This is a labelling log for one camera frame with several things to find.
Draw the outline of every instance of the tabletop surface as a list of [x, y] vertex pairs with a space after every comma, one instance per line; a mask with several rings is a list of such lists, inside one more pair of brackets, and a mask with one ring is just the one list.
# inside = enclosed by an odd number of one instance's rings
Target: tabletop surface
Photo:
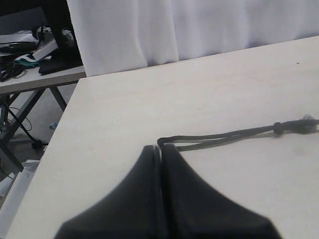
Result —
[[85, 77], [83, 66], [48, 75], [39, 74], [39, 68], [37, 67], [26, 70], [16, 78], [11, 78], [6, 82], [0, 82], [0, 95], [65, 84], [77, 81], [83, 77]]
[[[52, 239], [162, 136], [319, 118], [319, 37], [81, 79], [8, 232]], [[210, 185], [286, 239], [319, 235], [319, 134], [183, 152]]]

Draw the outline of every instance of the white table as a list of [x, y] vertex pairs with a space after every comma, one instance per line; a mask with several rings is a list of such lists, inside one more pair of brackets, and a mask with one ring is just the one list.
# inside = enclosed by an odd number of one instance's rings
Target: white table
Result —
[[[107, 195], [142, 147], [319, 117], [319, 37], [80, 80], [6, 239], [51, 239]], [[319, 134], [272, 134], [182, 153], [286, 239], [319, 235]]]
[[[40, 75], [38, 70], [38, 68], [26, 70], [18, 77], [11, 78], [6, 82], [0, 83], [0, 96], [7, 105], [10, 105], [19, 96], [19, 93], [34, 91], [26, 100], [25, 104], [21, 107], [21, 110], [16, 114], [20, 121], [23, 121], [26, 118], [46, 88], [51, 90], [61, 109], [64, 110], [66, 107], [66, 102], [59, 92], [57, 86], [73, 84], [76, 83], [80, 78], [85, 77], [83, 66], [44, 76]], [[19, 127], [19, 123], [15, 120], [9, 123], [7, 121], [7, 116], [8, 111], [5, 107], [2, 107], [0, 116], [0, 158], [3, 159], [3, 161], [14, 171], [14, 173], [17, 173], [18, 171], [21, 171], [22, 166], [6, 145], [14, 136]], [[30, 142], [30, 140], [19, 139], [15, 142], [11, 141], [11, 143], [15, 144], [28, 142]]]

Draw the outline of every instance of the gray floor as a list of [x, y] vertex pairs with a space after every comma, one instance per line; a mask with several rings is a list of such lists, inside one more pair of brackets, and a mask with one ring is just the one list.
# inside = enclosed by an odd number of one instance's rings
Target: gray floor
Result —
[[[75, 86], [76, 84], [59, 87], [59, 90], [66, 102], [70, 100]], [[30, 94], [31, 92], [20, 94], [20, 96], [13, 102], [11, 106], [20, 108]], [[36, 103], [34, 108], [31, 110], [30, 114], [27, 116], [32, 124], [32, 130], [30, 131], [30, 134], [37, 139], [41, 139], [43, 142], [50, 142], [54, 131], [50, 130], [49, 126], [52, 122], [59, 122], [62, 113], [63, 112], [53, 97], [51, 91], [47, 89]], [[26, 120], [23, 122], [23, 125], [27, 129], [30, 127]], [[15, 138], [18, 137], [26, 137], [21, 129], [18, 129], [16, 132]], [[11, 150], [20, 162], [24, 162], [27, 159], [39, 160], [43, 155], [42, 150], [34, 151], [31, 148], [31, 144], [19, 145]], [[5, 165], [1, 164], [1, 166], [6, 173], [10, 173], [10, 170]], [[0, 172], [0, 181], [4, 177], [5, 176]]]

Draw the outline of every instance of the white curtain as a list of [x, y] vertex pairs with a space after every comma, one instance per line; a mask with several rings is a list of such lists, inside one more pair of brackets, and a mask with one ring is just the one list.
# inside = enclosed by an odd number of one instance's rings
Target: white curtain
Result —
[[319, 0], [68, 0], [87, 76], [319, 35]]

